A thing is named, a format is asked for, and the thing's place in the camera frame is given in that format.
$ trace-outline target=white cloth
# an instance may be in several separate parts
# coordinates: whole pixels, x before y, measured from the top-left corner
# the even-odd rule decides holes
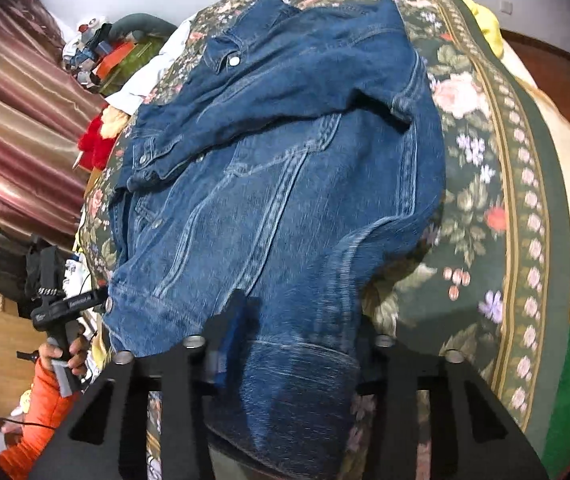
[[[85,263],[84,254],[77,254],[77,260],[67,260],[65,263],[65,279],[63,290],[65,297],[71,298],[92,289],[89,268]]]
[[[63,47],[63,58],[74,57],[74,54],[76,54],[76,50],[78,49],[78,43],[80,41],[81,41],[80,34],[76,34],[76,36],[72,40],[68,41],[67,44]]]
[[[191,20],[196,14],[188,17],[169,37],[162,46],[158,56],[139,69],[123,85],[120,91],[105,97],[114,108],[133,115],[154,87],[158,84],[165,71],[169,69],[185,50],[185,44],[190,36]]]

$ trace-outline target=orange jacket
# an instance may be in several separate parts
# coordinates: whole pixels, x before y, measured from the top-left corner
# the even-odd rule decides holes
[[[30,410],[25,416],[25,422],[36,422],[57,428],[79,395],[80,393],[63,399],[58,390],[56,376],[53,372],[45,370],[39,359],[36,362]],[[35,460],[45,449],[53,434],[54,432],[47,428],[24,426],[20,444],[0,453],[1,468],[12,480],[26,480]]]

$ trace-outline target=denim jacket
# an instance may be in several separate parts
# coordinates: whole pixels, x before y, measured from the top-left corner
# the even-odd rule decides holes
[[[444,186],[440,118],[392,0],[258,0],[180,93],[139,110],[110,203],[117,349],[165,351],[232,290],[260,301],[209,427],[294,476],[342,460],[359,288],[411,250]]]

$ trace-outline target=electrical outlet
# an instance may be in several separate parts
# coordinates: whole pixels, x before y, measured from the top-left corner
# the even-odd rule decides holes
[[[505,14],[511,14],[514,10],[514,4],[512,4],[508,0],[501,0],[500,1],[500,12],[504,12]]]

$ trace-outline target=bed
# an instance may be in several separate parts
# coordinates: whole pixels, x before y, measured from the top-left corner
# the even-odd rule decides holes
[[[148,100],[169,102],[199,62],[207,36],[228,27],[252,1],[221,0],[201,10],[185,51]],[[376,0],[286,0],[302,9],[347,1]],[[570,337],[570,125],[508,45],[504,62],[494,56],[461,0],[394,1],[430,74],[446,142],[447,190],[442,217],[416,251],[380,269],[364,288],[363,311],[411,348],[462,351],[555,476],[570,462],[570,449],[560,458],[550,451],[559,442],[568,447],[556,412],[557,399],[568,398],[563,388],[570,393],[567,366],[563,371]],[[129,128],[86,196],[79,240],[95,282],[108,280],[116,262],[107,204]],[[561,418],[570,418],[566,404]],[[152,395],[152,478],[160,409]],[[355,397],[353,413],[340,473],[350,480],[362,474],[375,403]],[[256,467],[224,443],[220,449],[214,466],[229,475],[247,476],[242,468]],[[424,458],[418,477],[424,478],[427,437],[418,452]]]

